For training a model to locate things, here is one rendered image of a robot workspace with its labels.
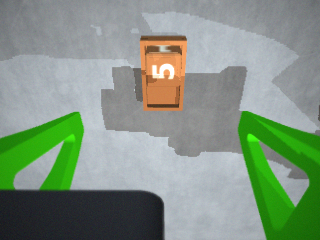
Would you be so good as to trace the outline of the brown number cube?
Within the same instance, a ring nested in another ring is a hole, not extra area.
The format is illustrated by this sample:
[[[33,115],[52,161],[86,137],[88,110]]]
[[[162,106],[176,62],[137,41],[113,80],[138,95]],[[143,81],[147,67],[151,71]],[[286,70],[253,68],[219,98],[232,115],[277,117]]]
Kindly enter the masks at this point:
[[[181,59],[180,46],[147,46],[146,85],[148,87],[179,87]]]

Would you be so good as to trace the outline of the orange rectangular tray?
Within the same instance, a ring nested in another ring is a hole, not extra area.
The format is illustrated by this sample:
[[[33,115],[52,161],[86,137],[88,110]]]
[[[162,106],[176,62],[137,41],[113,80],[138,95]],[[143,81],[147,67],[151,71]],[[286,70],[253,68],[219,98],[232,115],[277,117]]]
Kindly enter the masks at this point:
[[[145,53],[147,46],[180,46],[181,79],[179,87],[148,87],[146,85]],[[182,111],[186,66],[187,39],[185,36],[141,36],[141,72],[144,111]]]

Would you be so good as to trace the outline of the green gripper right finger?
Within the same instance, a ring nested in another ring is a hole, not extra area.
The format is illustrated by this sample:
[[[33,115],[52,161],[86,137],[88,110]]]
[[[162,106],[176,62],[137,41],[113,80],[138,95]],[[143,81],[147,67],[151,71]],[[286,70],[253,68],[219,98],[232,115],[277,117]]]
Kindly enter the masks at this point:
[[[249,111],[238,134],[267,240],[320,240],[320,136],[294,129]],[[302,169],[309,187],[294,206],[273,174],[260,140]]]

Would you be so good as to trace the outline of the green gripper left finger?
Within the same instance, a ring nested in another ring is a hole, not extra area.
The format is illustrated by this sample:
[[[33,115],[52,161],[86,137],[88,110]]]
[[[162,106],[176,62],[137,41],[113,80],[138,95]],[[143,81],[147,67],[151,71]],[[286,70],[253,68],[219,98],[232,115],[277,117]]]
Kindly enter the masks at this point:
[[[70,190],[84,127],[79,112],[0,138],[0,189],[15,189],[15,175],[64,141],[40,189]]]

